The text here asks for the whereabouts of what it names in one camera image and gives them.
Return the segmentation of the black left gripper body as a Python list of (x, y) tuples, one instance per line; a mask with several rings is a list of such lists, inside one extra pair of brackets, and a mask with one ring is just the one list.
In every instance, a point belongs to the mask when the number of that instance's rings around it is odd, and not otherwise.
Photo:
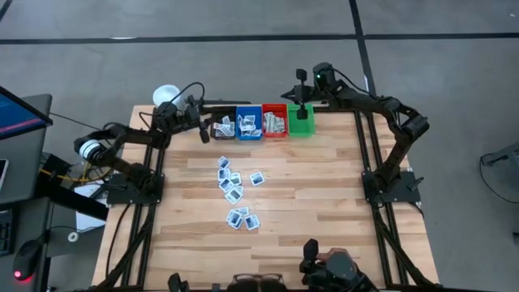
[(202, 110), (202, 106), (201, 105), (197, 105), (199, 107), (199, 113), (200, 113), (200, 121), (199, 122), (194, 122), (194, 123), (189, 123), (185, 117), (184, 117), (184, 112), (181, 112), (180, 114), (177, 114), (177, 123), (178, 125), (181, 126), (182, 129), (192, 129), (192, 128), (195, 128), (195, 127), (199, 127), (199, 123), (202, 122), (201, 120), (201, 114), (203, 112)]

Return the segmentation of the black leader arm gripper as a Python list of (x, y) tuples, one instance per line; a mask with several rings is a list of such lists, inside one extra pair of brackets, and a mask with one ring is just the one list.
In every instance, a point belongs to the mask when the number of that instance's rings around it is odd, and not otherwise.
[(178, 273), (172, 274), (167, 284), (169, 292), (191, 292), (188, 281), (183, 281)]
[(334, 251), (326, 260), (319, 260), (318, 254), (318, 241), (309, 239), (303, 246), (299, 272), (310, 292), (379, 292), (346, 252)]

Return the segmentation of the green plastic basket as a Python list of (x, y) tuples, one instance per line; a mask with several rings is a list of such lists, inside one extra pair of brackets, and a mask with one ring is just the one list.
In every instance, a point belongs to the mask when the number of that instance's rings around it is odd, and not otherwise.
[(299, 105), (287, 105), (289, 134), (297, 137), (308, 137), (315, 134), (315, 117), (312, 104), (305, 104), (307, 119), (298, 119)]

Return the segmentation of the red plastic basket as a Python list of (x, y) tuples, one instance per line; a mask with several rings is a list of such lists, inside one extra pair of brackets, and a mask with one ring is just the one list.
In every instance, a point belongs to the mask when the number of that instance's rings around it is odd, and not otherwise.
[(275, 115), (278, 118), (283, 118), (285, 120), (285, 131), (280, 133), (264, 133), (264, 136), (267, 138), (281, 138), (288, 135), (288, 118), (287, 118), (287, 106), (285, 104), (262, 104), (262, 112), (263, 112), (263, 132), (264, 132), (264, 113), (272, 112), (272, 115)]

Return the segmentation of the white wipes canister yellow label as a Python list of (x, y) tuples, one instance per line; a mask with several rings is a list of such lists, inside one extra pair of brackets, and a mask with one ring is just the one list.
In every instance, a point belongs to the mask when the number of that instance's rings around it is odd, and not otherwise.
[(180, 96), (180, 89), (172, 84), (161, 85), (152, 95), (153, 104), (159, 107), (164, 102), (171, 102), (175, 97)]

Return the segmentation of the blue plastic basket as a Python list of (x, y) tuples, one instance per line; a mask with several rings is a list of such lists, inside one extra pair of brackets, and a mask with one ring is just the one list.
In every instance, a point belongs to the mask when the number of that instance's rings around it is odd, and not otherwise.
[[(241, 130), (238, 128), (237, 124), (237, 116), (242, 115), (244, 118), (246, 115), (255, 115), (255, 122), (250, 124), (255, 124), (256, 129), (260, 129), (262, 131), (262, 135), (259, 137), (254, 137), (251, 135), (242, 135)], [(262, 120), (262, 109), (260, 106), (238, 106), (236, 109), (236, 137), (239, 140), (261, 140), (263, 138), (263, 120)]]

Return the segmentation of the black desk support beam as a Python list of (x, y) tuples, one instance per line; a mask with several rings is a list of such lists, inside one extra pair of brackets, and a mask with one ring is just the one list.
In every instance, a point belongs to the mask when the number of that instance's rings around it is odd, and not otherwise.
[(43, 178), (36, 181), (35, 196), (46, 197), (55, 204), (102, 221), (108, 217), (109, 209), (104, 204), (79, 195), (55, 182), (45, 181)]

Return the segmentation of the person's hand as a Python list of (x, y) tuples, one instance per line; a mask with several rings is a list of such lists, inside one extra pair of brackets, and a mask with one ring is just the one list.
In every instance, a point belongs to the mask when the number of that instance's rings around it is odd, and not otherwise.
[(316, 259), (321, 262), (326, 262), (334, 253), (341, 251), (340, 248), (333, 247), (326, 252), (319, 252)]

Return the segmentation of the person's eyeglasses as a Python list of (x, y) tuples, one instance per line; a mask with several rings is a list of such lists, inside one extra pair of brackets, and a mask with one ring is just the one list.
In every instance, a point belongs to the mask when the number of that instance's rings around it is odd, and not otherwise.
[(233, 275), (233, 282), (254, 281), (257, 283), (276, 282), (283, 284), (284, 278), (280, 273), (239, 273)]

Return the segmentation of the grey side desk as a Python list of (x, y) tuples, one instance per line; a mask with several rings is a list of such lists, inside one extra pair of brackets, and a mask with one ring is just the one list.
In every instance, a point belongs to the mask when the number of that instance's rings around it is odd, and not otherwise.
[[(51, 95), (40, 94), (21, 98), (43, 114), (48, 114), (49, 117)], [(33, 197), (46, 128), (0, 140), (0, 159), (9, 161), (0, 190), (0, 204), (14, 203)]]

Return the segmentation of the tilted monitor blue screen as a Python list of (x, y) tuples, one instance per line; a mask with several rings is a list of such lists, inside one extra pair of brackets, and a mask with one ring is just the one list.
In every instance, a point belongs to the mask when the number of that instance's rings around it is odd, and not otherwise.
[(0, 86), (0, 140), (50, 127), (54, 121)]

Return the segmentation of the black computer mouse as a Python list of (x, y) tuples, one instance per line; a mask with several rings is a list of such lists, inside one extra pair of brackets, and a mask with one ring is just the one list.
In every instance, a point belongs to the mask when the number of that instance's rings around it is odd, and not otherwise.
[(25, 281), (34, 274), (42, 247), (43, 243), (40, 239), (29, 240), (21, 246), (13, 262), (15, 280)]

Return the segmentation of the black frame crossbar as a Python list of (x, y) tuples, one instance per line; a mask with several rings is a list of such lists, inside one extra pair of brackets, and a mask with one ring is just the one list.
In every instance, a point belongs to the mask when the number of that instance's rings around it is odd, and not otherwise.
[(251, 101), (226, 101), (226, 100), (204, 100), (204, 106), (237, 106), (237, 105), (251, 105)]

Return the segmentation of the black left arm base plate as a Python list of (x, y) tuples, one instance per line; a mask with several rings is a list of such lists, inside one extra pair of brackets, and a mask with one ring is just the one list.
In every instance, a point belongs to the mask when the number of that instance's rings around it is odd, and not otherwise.
[(153, 175), (150, 187), (137, 187), (123, 174), (115, 174), (106, 185), (107, 204), (159, 204), (162, 200), (165, 176)]

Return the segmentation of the black aluminium frame strut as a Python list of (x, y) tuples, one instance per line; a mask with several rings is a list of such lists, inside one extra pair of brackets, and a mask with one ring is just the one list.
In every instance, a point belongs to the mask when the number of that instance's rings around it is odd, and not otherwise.
[[(115, 267), (106, 274), (105, 279), (97, 285), (96, 290), (102, 292), (142, 292), (144, 290), (156, 209), (157, 207), (155, 205), (148, 208), (148, 214), (139, 232), (134, 236), (130, 236), (130, 242), (121, 259)], [(125, 275), (131, 270), (131, 262), (139, 247), (142, 247), (142, 251), (137, 281), (135, 285), (130, 286), (125, 282)]]
[(379, 248), (380, 263), (383, 271), (384, 283), (387, 288), (395, 286), (392, 281), (392, 274), (388, 262), (388, 252), (386, 245), (388, 244), (395, 255), (397, 263), (397, 272), (400, 279), (400, 286), (410, 286), (411, 278), (416, 286), (432, 285), (418, 267), (407, 256), (401, 246), (397, 232), (393, 232), (384, 222), (380, 213), (380, 208), (376, 205), (371, 206), (372, 219), (375, 227), (375, 236)]

